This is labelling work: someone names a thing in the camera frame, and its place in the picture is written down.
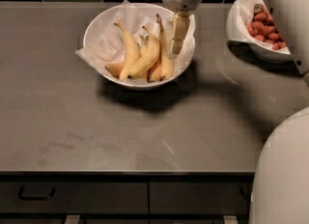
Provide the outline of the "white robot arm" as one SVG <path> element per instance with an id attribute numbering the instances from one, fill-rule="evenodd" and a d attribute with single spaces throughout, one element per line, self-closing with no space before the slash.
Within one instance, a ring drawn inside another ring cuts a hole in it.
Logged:
<path id="1" fill-rule="evenodd" d="M 202 0 L 161 0 L 175 13 L 172 52 L 181 50 L 186 32 L 184 15 L 196 10 Z M 273 18 L 304 81 L 309 72 L 309 5 L 307 0 L 263 0 L 273 9 Z M 248 224 L 309 224 L 309 109 L 296 106 L 296 90 L 280 86 L 283 98 L 292 103 L 287 116 L 273 130 L 257 160 Z"/>

